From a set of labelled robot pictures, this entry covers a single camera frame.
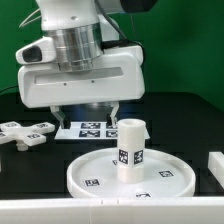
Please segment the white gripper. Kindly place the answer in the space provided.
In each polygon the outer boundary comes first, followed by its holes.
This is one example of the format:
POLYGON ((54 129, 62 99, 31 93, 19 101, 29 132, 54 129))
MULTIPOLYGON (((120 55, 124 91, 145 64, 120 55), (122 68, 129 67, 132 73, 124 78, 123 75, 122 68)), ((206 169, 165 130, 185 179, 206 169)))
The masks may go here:
POLYGON ((53 63, 23 66, 18 72, 20 96, 29 108, 51 106, 62 129, 69 129, 71 121, 60 106, 111 102, 107 125, 115 128, 118 101, 139 99, 145 92, 142 62, 142 48, 134 45, 108 49, 93 60, 90 71, 61 72, 53 63))

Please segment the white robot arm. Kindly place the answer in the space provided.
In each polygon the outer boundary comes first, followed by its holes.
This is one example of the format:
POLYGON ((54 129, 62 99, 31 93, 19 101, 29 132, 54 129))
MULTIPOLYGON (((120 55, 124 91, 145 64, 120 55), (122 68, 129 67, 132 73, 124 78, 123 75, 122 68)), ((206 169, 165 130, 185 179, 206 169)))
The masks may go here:
POLYGON ((145 52, 110 18, 147 12, 158 0, 36 0, 44 36, 16 52, 18 84, 29 108, 48 107, 63 129, 62 106, 108 102, 111 124, 119 103, 145 92, 145 52))

